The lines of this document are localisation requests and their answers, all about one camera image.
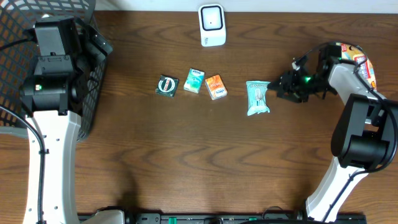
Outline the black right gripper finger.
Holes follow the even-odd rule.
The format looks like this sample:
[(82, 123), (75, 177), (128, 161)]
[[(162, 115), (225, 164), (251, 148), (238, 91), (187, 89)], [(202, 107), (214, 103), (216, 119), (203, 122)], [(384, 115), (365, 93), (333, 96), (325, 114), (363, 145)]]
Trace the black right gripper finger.
[(278, 98), (283, 98), (284, 97), (285, 91), (284, 91), (283, 88), (281, 88), (279, 86), (277, 86), (277, 87), (272, 86), (269, 89), (276, 93), (276, 97), (278, 97)]
[(269, 90), (283, 90), (283, 82), (282, 80), (275, 80), (270, 82), (267, 86)]

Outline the light teal wipes pack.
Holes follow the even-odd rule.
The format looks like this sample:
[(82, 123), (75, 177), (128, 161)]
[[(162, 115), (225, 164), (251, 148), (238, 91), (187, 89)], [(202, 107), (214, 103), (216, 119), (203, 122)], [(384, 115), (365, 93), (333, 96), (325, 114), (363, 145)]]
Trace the light teal wipes pack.
[(260, 113), (270, 113), (270, 109), (266, 104), (266, 92), (270, 82), (265, 81), (247, 81), (247, 94), (248, 94), (248, 112), (247, 115), (251, 116)]

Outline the yellow blue snack bag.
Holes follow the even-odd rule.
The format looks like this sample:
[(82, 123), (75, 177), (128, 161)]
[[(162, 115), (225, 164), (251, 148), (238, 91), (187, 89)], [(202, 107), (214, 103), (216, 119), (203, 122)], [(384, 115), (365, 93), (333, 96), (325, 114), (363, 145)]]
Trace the yellow blue snack bag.
[(369, 83), (370, 87), (377, 90), (376, 75), (373, 65), (358, 45), (341, 43), (341, 58), (354, 61), (359, 65), (358, 73)]

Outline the orange tissue pack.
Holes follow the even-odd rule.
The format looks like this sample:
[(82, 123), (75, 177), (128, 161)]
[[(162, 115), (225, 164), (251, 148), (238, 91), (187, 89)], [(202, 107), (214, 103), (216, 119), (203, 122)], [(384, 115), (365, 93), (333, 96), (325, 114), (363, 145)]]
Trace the orange tissue pack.
[(207, 78), (205, 80), (205, 85), (212, 100), (217, 100), (218, 98), (225, 97), (228, 94), (220, 75), (214, 75)]

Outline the green tissue pack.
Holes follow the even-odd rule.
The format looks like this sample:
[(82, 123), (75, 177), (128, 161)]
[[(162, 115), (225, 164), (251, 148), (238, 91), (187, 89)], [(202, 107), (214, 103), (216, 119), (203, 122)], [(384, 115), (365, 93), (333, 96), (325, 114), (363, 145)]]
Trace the green tissue pack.
[(199, 93), (204, 77), (205, 72), (191, 68), (183, 85), (183, 89), (193, 93)]

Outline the round black tin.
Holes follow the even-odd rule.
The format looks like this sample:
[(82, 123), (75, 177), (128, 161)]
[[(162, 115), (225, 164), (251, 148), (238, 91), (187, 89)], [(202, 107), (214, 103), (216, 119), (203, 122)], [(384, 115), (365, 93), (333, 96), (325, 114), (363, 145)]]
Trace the round black tin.
[(179, 79), (167, 75), (161, 75), (155, 89), (158, 95), (173, 98), (177, 91)]

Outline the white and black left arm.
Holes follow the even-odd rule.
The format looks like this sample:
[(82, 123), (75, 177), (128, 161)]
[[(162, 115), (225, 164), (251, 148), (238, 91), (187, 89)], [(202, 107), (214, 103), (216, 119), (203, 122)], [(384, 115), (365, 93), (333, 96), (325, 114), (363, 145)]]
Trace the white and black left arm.
[(75, 151), (90, 93), (88, 82), (111, 46), (73, 16), (39, 19), (35, 67), (20, 87), (29, 137), (29, 181), (24, 223), (78, 223)]

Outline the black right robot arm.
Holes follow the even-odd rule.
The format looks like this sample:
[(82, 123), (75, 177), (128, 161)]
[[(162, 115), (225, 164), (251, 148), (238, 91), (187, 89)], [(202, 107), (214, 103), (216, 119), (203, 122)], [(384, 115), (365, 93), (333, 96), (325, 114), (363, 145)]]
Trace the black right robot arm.
[(397, 154), (397, 102), (377, 91), (373, 65), (358, 45), (326, 42), (318, 52), (316, 72), (306, 68), (308, 53), (292, 62), (268, 89), (294, 103), (310, 95), (338, 95), (344, 109), (331, 138), (331, 164), (317, 189), (305, 200), (295, 220), (334, 223), (355, 186), (387, 168)]

